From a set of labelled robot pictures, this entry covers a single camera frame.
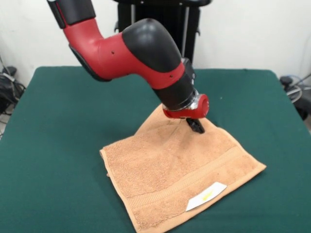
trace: green tablecloth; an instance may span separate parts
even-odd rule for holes
[[[198,70],[195,86],[208,118],[268,167],[172,232],[309,232],[311,137],[276,76]],[[0,141],[0,232],[133,232],[99,150],[158,104],[138,76],[100,83],[80,67],[37,69]]]

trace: black arm segment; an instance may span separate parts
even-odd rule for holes
[[[158,21],[142,19],[124,29],[122,38],[131,53],[149,68],[170,72],[181,63],[173,38]]]
[[[96,17],[91,0],[48,0],[48,3],[61,29],[65,27],[65,23],[72,25]],[[58,8],[66,22],[63,21]]]

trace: robotic arm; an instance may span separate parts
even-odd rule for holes
[[[204,133],[199,118],[209,109],[208,98],[193,87],[195,73],[167,30],[156,20],[143,19],[114,36],[99,32],[91,0],[48,0],[58,26],[81,65],[96,80],[138,74],[163,103],[169,118],[186,118]]]

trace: electrical cord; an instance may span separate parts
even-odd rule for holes
[[[301,82],[305,81],[309,77],[311,77],[311,74],[308,74],[306,77],[304,77],[303,79],[293,83],[291,86],[296,86],[297,84],[300,84]]]
[[[1,54],[0,54],[0,63],[3,66],[3,68],[6,70],[6,72],[8,72],[9,75],[11,75],[9,69],[3,64],[2,58],[1,58]]]
[[[309,41],[311,39],[311,33],[308,35],[306,41],[305,41],[305,44],[304,44],[304,47],[303,47],[303,54],[302,54],[302,57],[301,57],[301,61],[300,61],[300,69],[299,69],[299,74],[301,74],[301,71],[302,71],[302,67],[303,67],[303,63],[304,63],[304,60],[306,58],[306,54],[307,52],[309,51],[307,49],[307,46],[309,45]]]
[[[12,76],[0,73],[0,98],[15,107],[26,87]]]
[[[290,97],[290,95],[299,92],[298,96],[296,98],[294,98],[293,100],[291,100],[292,103],[297,102],[302,97],[302,89],[299,86],[297,86],[297,85],[295,85],[294,87],[296,88],[295,90],[292,90],[292,91],[289,91],[289,92],[286,93],[287,96]]]
[[[291,77],[291,78],[296,78],[296,79],[302,80],[302,78],[300,78],[300,77],[297,76],[297,75],[289,74],[289,75],[286,75],[286,76],[287,76],[287,77]]]

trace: green table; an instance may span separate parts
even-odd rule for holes
[[[309,232],[311,137],[276,76],[197,75],[208,118],[268,167],[172,232]],[[100,83],[81,67],[37,69],[0,141],[0,232],[133,232],[99,150],[133,135],[158,104],[138,76]]]

